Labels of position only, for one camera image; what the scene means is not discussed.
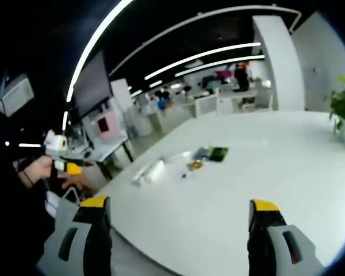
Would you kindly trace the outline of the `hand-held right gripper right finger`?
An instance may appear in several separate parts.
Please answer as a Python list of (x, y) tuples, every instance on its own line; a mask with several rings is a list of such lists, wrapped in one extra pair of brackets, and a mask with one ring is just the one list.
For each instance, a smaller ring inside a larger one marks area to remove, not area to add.
[(249, 275), (320, 275), (323, 272), (314, 243), (295, 225), (287, 224), (274, 203), (250, 201), (248, 233)]

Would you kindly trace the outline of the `person's left hand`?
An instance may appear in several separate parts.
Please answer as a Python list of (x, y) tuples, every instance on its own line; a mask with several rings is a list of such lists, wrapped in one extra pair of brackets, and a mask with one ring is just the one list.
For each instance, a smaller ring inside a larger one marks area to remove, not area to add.
[(22, 174), (24, 179), (23, 183), (27, 187), (33, 186), (42, 178), (48, 178), (51, 176), (52, 170), (52, 158), (49, 156), (41, 156), (33, 161), (29, 166), (23, 169)]

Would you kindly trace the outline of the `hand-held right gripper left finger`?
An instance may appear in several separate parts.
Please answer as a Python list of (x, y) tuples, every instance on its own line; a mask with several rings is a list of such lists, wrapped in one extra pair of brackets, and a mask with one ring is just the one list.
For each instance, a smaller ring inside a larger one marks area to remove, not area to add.
[(61, 198), (38, 268), (44, 275), (112, 275), (110, 229), (108, 196), (80, 204)]

